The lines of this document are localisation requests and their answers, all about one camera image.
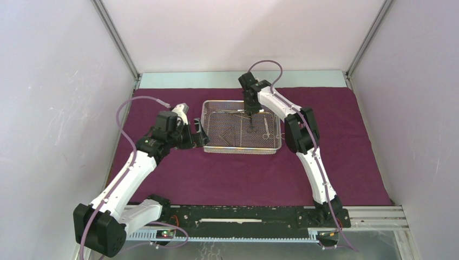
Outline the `steel tweezers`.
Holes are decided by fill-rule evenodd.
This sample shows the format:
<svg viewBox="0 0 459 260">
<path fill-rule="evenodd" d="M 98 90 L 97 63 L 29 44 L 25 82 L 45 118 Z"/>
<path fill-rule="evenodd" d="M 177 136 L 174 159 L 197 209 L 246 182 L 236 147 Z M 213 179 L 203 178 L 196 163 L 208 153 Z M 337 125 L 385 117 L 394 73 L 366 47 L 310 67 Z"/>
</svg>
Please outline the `steel tweezers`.
<svg viewBox="0 0 459 260">
<path fill-rule="evenodd" d="M 219 134 L 218 137 L 222 139 L 227 146 L 234 146 L 234 127 L 230 127 L 223 133 Z"/>
</svg>

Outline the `steel instrument tray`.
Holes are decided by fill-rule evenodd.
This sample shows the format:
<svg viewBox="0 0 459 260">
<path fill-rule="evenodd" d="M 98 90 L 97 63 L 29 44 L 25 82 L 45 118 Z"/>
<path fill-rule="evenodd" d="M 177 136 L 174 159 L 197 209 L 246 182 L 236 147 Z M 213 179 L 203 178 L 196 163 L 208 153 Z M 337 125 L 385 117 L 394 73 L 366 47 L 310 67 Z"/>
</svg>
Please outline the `steel instrument tray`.
<svg viewBox="0 0 459 260">
<path fill-rule="evenodd" d="M 244 110 L 242 100 L 207 100 L 202 105 L 201 122 L 209 143 L 204 146 L 207 153 L 223 154 L 275 154 L 282 146 L 279 137 L 281 130 L 280 118 L 270 109 L 263 106 L 257 114 L 253 114 L 255 133 L 247 133 L 249 119 L 219 112 L 222 109 Z M 270 133 L 274 139 L 264 140 L 264 118 L 267 119 Z M 234 146 L 227 146 L 218 137 L 230 127 L 234 127 Z"/>
</svg>

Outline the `maroon surgical wrap cloth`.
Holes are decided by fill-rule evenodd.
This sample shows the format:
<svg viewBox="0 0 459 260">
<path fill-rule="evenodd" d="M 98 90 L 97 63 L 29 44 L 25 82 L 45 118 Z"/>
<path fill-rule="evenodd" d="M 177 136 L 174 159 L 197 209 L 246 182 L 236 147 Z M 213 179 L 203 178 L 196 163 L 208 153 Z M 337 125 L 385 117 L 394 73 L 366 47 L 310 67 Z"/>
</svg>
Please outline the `maroon surgical wrap cloth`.
<svg viewBox="0 0 459 260">
<path fill-rule="evenodd" d="M 345 206 L 389 206 L 371 142 L 354 93 L 343 87 L 281 88 L 296 105 L 314 111 L 319 147 L 330 183 Z M 198 118 L 207 100 L 240 100 L 241 89 L 139 89 L 125 132 L 137 141 L 154 125 L 163 106 L 189 105 Z M 155 194 L 183 205 L 311 206 L 312 191 L 298 157 L 286 145 L 271 155 L 172 150 L 130 199 Z"/>
</svg>

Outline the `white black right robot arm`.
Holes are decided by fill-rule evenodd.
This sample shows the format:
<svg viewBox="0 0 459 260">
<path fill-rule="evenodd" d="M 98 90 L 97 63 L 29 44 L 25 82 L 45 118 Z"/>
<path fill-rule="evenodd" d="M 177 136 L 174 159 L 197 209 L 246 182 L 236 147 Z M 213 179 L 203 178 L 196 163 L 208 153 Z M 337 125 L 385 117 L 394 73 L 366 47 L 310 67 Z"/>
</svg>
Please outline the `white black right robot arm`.
<svg viewBox="0 0 459 260">
<path fill-rule="evenodd" d="M 283 120 L 285 142 L 300 159 L 312 188 L 315 220 L 321 226 L 331 225 L 343 206 L 322 162 L 313 110 L 294 104 L 266 80 L 244 80 L 241 76 L 238 81 L 243 89 L 245 111 L 255 114 L 264 106 Z"/>
</svg>

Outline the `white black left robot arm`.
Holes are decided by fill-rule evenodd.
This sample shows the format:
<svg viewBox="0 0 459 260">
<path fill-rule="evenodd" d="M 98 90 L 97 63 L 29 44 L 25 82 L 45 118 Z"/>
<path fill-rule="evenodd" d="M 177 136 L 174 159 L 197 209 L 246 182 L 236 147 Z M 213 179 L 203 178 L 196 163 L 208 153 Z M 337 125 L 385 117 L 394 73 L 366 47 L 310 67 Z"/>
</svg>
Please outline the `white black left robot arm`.
<svg viewBox="0 0 459 260">
<path fill-rule="evenodd" d="M 172 149 L 204 147 L 209 142 L 199 118 L 194 119 L 194 126 L 196 132 L 192 133 L 185 116 L 167 112 L 157 117 L 146 135 L 131 142 L 133 151 L 118 175 L 90 204 L 79 204 L 73 212 L 80 259 L 84 259 L 85 248 L 114 257 L 139 228 L 152 222 L 169 223 L 171 211 L 166 201 L 146 199 L 130 210 L 124 208 Z"/>
</svg>

